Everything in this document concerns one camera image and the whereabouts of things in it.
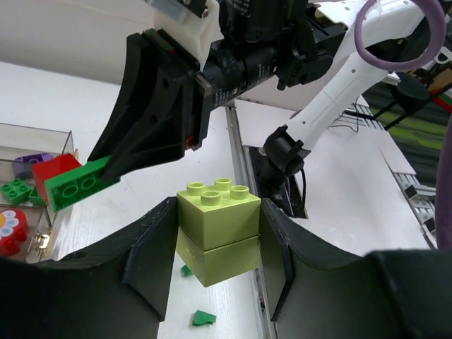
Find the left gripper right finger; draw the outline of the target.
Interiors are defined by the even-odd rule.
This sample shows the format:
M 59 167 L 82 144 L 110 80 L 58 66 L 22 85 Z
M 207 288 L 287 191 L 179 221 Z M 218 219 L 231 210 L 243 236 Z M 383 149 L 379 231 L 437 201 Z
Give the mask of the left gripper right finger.
M 279 338 L 450 338 L 451 252 L 357 256 L 260 210 L 268 311 Z

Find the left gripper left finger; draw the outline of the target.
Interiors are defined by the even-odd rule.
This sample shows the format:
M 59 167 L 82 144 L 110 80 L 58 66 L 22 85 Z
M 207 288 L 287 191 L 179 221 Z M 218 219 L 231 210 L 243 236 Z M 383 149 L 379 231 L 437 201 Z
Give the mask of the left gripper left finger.
M 58 261 L 1 260 L 2 338 L 156 338 L 177 242 L 177 200 Z

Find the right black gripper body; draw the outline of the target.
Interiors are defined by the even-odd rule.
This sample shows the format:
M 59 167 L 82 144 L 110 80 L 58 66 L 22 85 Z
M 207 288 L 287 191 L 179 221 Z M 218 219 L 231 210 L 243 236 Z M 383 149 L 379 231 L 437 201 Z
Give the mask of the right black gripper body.
M 216 109 L 273 76 L 278 90 L 320 79 L 333 63 L 347 28 L 315 16 L 308 1 L 220 1 L 223 39 L 202 71 L 208 97 L 196 109 Z

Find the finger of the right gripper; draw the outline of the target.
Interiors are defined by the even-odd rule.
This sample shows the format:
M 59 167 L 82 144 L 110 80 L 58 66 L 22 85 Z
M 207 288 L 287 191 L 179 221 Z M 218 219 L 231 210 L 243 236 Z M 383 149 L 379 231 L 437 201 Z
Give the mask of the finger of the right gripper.
M 167 33 L 128 36 L 118 98 L 88 158 L 107 157 L 100 179 L 173 162 L 200 148 L 211 93 L 199 62 Z

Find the small green lego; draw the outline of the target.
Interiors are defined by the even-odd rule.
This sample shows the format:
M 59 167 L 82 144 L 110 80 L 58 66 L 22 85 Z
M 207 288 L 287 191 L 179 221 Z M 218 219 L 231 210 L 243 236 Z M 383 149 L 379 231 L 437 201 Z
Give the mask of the small green lego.
M 216 322 L 216 319 L 217 316 L 214 314 L 209 314 L 208 312 L 196 310 L 193 315 L 191 325 L 195 327 L 204 325 L 213 325 Z
M 181 275 L 182 275 L 184 278 L 187 278 L 187 277 L 189 277 L 190 275 L 193 275 L 191 269 L 190 269 L 187 265 L 182 266 L 181 269 L 180 269 L 180 271 L 181 271 Z

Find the lime lego brick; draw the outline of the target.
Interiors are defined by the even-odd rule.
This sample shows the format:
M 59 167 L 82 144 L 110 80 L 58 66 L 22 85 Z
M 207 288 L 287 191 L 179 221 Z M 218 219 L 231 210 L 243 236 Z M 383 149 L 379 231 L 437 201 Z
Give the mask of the lime lego brick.
M 204 287 L 258 268 L 259 236 L 202 250 L 179 228 L 176 252 Z
M 191 182 L 177 192 L 179 226 L 204 251 L 241 241 L 232 185 L 231 179 L 217 178 L 211 186 Z

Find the green lego plate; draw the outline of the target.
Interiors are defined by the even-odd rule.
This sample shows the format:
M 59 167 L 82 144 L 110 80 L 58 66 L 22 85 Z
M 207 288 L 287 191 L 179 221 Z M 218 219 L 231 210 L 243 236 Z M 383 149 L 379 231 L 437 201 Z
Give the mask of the green lego plate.
M 109 156 L 59 174 L 44 182 L 48 206 L 60 211 L 82 201 L 104 189 L 120 182 L 120 178 L 103 182 L 100 173 L 109 160 Z

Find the red flower lego piece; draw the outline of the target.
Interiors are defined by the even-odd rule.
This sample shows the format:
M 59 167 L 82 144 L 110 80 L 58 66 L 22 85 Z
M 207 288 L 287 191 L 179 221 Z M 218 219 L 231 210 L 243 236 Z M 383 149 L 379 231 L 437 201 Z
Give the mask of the red flower lego piece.
M 21 210 L 10 208 L 1 211 L 1 256 L 14 256 L 28 237 L 28 220 Z

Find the red square lego brick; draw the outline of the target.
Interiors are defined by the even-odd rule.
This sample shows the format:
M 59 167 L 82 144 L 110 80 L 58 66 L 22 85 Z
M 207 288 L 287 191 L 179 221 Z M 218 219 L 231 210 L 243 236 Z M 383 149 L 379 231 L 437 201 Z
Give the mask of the red square lego brick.
M 80 166 L 81 163 L 70 153 L 59 155 L 52 160 L 32 166 L 32 176 L 37 192 L 45 203 L 48 203 L 48 198 L 44 182 Z

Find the green lego brick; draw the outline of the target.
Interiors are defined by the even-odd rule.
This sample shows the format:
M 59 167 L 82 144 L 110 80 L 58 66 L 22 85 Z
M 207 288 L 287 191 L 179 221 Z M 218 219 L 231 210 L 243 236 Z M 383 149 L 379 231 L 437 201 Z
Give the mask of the green lego brick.
M 26 202 L 31 191 L 32 187 L 22 179 L 1 185 L 1 195 L 13 206 Z

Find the purple lego brick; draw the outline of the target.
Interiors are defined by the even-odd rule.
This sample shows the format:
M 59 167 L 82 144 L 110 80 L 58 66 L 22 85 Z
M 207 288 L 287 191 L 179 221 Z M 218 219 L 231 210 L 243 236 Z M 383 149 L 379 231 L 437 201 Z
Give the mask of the purple lego brick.
M 38 153 L 17 157 L 12 162 L 14 177 L 19 179 L 30 179 L 32 178 L 33 165 L 52 160 L 53 158 L 54 156 L 50 153 Z

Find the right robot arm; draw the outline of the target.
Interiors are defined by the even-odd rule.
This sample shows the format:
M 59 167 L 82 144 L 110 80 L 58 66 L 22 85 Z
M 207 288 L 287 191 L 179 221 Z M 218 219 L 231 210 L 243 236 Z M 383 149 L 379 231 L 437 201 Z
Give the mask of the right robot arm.
M 327 82 L 264 143 L 270 186 L 303 168 L 326 128 L 390 72 L 424 66 L 446 36 L 444 1 L 151 1 L 154 27 L 127 37 L 117 101 L 90 154 L 100 178 L 181 159 L 210 113 L 277 78 Z

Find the aluminium rail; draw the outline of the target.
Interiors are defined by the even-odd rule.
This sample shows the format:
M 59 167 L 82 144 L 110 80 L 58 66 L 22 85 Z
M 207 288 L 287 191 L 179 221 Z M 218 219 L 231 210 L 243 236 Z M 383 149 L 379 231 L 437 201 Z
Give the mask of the aluminium rail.
M 249 245 L 243 245 L 241 248 L 244 250 L 244 254 L 251 256 L 253 263 L 253 269 L 250 271 L 251 298 L 256 309 L 258 336 L 259 338 L 277 338 L 275 324 L 270 319 L 270 307 L 263 272 L 261 239 L 258 230 L 261 199 L 257 196 L 250 150 L 242 143 L 238 109 L 235 103 L 228 103 L 225 113 L 235 177 L 232 185 L 232 200 L 238 204 L 239 212 L 234 220 L 239 224 L 240 239 L 251 241 Z

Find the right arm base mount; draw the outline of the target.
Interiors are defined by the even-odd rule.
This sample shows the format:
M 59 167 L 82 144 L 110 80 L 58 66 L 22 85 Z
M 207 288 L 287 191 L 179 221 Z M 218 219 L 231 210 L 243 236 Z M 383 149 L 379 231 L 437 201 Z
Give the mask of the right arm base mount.
M 295 176 L 286 176 L 274 168 L 261 148 L 246 147 L 251 165 L 251 176 L 256 185 L 256 193 L 261 198 L 269 198 L 287 215 L 307 219 L 306 212 L 306 175 L 302 169 L 302 183 Z

